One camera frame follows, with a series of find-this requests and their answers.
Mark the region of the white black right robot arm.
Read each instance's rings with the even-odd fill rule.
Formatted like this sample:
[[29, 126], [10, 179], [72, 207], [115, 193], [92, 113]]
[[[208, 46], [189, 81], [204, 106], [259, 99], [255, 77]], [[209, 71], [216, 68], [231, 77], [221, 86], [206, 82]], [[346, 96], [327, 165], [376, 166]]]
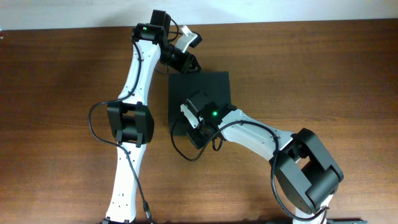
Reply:
[[327, 222], [328, 204], [344, 175], [314, 132], [270, 127], [234, 105], [210, 101], [201, 91], [187, 98], [180, 111], [191, 126], [187, 134], [200, 151], [220, 138], [268, 161], [274, 197], [294, 223]]

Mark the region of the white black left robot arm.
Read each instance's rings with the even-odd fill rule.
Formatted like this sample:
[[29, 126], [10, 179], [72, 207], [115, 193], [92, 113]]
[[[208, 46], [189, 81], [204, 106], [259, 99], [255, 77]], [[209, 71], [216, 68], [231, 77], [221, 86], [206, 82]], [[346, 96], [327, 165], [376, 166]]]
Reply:
[[113, 194], [103, 223], [134, 223], [136, 195], [142, 194], [139, 171], [147, 144], [154, 133], [154, 120], [148, 107], [148, 94], [157, 63], [186, 74], [201, 70], [187, 47], [201, 38], [187, 31], [173, 44], [169, 38], [172, 18], [165, 11], [154, 10], [150, 22], [139, 23], [132, 30], [132, 62], [124, 88], [117, 100], [107, 104], [107, 114], [117, 148]]

